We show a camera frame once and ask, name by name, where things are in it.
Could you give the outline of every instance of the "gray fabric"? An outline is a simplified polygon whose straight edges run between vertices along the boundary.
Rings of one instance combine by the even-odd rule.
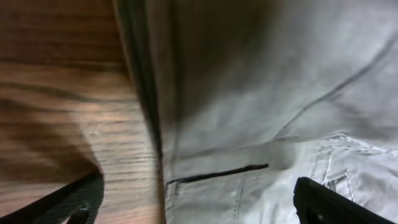
[[[307,176],[398,215],[398,1],[148,0],[168,224],[298,223]]]

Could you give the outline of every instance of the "wood grain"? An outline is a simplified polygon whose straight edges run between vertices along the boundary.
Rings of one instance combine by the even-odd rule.
[[[124,68],[111,0],[2,0],[0,33],[0,61]]]
[[[96,223],[157,223],[155,163],[125,73],[0,63],[0,216],[99,166]]]

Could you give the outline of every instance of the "wooden table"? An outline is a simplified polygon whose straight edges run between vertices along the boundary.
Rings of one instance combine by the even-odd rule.
[[[96,223],[157,223],[157,158],[110,1],[0,2],[0,216],[101,168]]]

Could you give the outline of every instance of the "gray garment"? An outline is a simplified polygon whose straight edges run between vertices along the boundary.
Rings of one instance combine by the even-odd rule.
[[[147,0],[168,224],[299,223],[307,176],[398,222],[398,1]]]

